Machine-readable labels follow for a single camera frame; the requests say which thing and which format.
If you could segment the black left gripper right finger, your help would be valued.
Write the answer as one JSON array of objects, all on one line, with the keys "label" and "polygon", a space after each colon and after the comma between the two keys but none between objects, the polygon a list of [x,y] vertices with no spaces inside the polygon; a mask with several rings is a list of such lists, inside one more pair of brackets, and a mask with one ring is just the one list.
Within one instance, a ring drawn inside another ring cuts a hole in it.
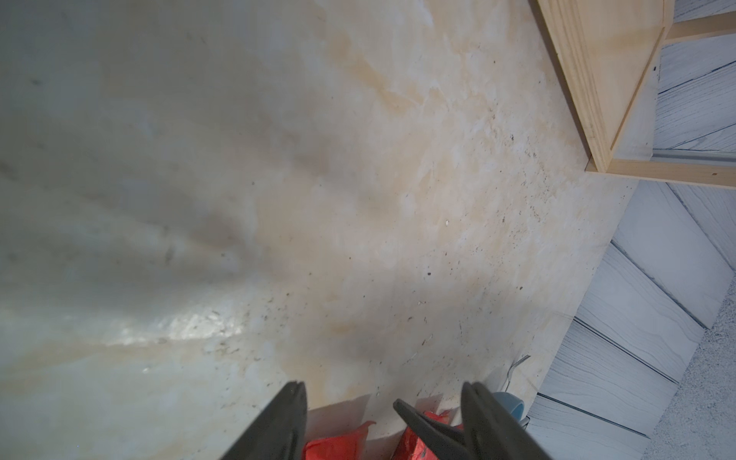
[{"label": "black left gripper right finger", "polygon": [[551,457],[494,398],[483,383],[464,383],[461,415],[473,459],[544,459]]}]

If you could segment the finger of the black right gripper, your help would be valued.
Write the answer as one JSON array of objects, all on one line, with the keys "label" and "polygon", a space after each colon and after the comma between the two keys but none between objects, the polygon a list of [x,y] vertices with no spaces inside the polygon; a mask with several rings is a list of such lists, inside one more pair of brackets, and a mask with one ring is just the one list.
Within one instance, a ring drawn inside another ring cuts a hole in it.
[{"label": "finger of the black right gripper", "polygon": [[452,427],[430,419],[407,402],[397,399],[393,408],[406,425],[441,460],[472,460],[463,427]]}]

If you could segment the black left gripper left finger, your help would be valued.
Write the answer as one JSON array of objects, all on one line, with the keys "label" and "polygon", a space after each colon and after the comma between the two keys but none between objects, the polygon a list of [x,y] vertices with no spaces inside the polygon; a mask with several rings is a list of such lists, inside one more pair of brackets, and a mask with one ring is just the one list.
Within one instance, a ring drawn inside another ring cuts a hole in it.
[{"label": "black left gripper left finger", "polygon": [[220,459],[301,459],[307,418],[306,385],[290,381]]}]

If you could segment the red tea bag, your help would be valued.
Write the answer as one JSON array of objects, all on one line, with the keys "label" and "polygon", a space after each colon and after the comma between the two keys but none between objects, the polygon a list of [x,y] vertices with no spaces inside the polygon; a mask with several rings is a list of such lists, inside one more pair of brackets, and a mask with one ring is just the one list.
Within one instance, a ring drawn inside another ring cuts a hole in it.
[{"label": "red tea bag", "polygon": [[463,425],[453,427],[453,413],[420,413],[397,401],[395,409],[407,423],[393,459],[468,459],[464,447]]},{"label": "red tea bag", "polygon": [[367,421],[346,434],[320,438],[308,442],[302,452],[303,460],[359,460],[373,421]]}]

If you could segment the light wooden two-tier shelf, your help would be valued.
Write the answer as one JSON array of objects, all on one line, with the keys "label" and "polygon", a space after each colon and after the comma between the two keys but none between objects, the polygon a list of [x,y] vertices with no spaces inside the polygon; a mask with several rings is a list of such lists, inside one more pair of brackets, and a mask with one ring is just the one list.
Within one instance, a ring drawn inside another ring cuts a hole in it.
[{"label": "light wooden two-tier shelf", "polygon": [[534,1],[540,32],[590,153],[586,171],[732,189],[732,166],[617,157],[636,102],[667,44],[731,35],[734,13],[674,19],[672,1]]}]

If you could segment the blue round plate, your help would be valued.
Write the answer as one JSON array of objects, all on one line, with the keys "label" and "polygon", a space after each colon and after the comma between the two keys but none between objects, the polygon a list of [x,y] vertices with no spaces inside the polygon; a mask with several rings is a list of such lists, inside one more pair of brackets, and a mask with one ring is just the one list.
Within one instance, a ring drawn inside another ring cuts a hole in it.
[{"label": "blue round plate", "polygon": [[519,423],[524,417],[524,402],[509,392],[494,392],[496,401]]}]

